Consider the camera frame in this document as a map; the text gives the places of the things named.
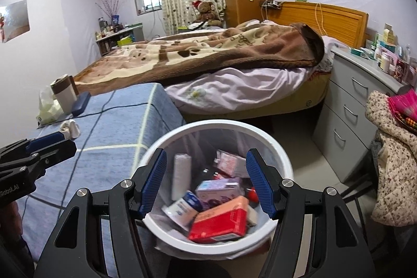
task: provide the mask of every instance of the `white paper roll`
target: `white paper roll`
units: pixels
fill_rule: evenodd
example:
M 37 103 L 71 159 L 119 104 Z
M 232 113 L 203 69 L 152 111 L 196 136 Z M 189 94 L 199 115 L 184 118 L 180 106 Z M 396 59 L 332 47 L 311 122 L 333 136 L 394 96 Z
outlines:
M 72 106 L 77 100 L 77 95 L 74 92 L 72 86 L 68 86 L 66 89 L 57 93 L 55 98 L 58 100 L 59 104 L 62 107 L 62 110 L 66 114 L 70 114 L 72 110 Z
M 174 175 L 172 176 L 171 199 L 178 200 L 191 186 L 191 156 L 176 154 L 174 156 Z

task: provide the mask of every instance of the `red object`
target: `red object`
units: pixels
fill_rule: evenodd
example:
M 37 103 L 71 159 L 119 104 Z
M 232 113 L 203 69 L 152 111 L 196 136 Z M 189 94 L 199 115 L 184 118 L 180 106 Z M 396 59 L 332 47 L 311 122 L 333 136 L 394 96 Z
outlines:
M 195 1 L 195 2 L 192 2 L 192 5 L 195 7 L 196 10 L 198 10 L 199 9 L 199 5 L 201 3 L 202 3 L 202 1 Z
M 246 234 L 248 200 L 239 196 L 201 212 L 191 226 L 189 240 L 208 244 L 243 237 Z
M 227 179 L 227 178 L 230 178 L 230 177 L 219 172 L 214 172 L 213 179 Z
M 394 79 L 397 82 L 401 83 L 401 81 L 402 81 L 402 78 L 403 78 L 403 76 L 405 74 L 405 71 L 406 71 L 405 65 L 406 65 L 405 61 L 403 61 L 401 59 L 397 60 L 397 64 L 395 65 L 395 73 L 394 73 Z
M 247 189 L 246 198 L 248 198 L 251 202 L 259 203 L 259 198 L 254 187 Z
M 3 26 L 4 26 L 4 17 L 2 14 L 0 14 L 0 38 L 1 41 L 4 41 L 4 31 L 3 31 Z
M 408 91 L 405 95 L 388 97 L 388 106 L 394 117 L 395 112 L 398 111 L 404 116 L 417 121 L 417 94 L 413 89 Z

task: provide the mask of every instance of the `pink cloth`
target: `pink cloth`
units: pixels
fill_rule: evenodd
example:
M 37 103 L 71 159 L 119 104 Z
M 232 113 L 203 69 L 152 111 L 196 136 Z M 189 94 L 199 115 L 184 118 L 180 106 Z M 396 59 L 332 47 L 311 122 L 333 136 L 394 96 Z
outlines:
M 417 94 L 413 89 L 405 95 L 388 97 L 388 106 L 393 116 L 394 112 L 398 111 L 417 122 Z

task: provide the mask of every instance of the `blue checkered bedsheet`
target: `blue checkered bedsheet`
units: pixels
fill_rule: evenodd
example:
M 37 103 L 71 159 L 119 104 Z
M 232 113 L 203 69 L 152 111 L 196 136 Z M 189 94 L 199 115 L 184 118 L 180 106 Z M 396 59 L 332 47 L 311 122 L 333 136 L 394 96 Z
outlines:
M 76 155 L 48 169 L 36 182 L 37 190 L 18 200 L 23 236 L 35 260 L 39 259 L 59 216 L 79 188 L 89 188 L 91 192 L 108 190 L 130 178 L 143 154 L 158 138 L 185 124 L 163 87 L 155 83 L 92 97 L 85 112 L 75 120 L 81 130 L 81 136 L 75 140 Z M 55 132 L 59 125 L 36 130 L 32 137 Z M 103 242 L 108 273 L 115 277 L 107 229 L 108 221 L 104 220 Z M 141 235 L 150 238 L 149 234 L 141 232 Z M 151 240 L 144 243 L 148 245 L 148 251 L 155 251 Z

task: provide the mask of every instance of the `red box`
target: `red box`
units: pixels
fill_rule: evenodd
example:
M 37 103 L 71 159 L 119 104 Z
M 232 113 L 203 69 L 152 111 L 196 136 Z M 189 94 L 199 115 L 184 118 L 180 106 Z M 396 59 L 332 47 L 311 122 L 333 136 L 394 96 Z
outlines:
M 191 226 L 188 239 L 205 244 L 243 237 L 247 227 L 247 206 L 248 200 L 239 196 L 199 213 Z

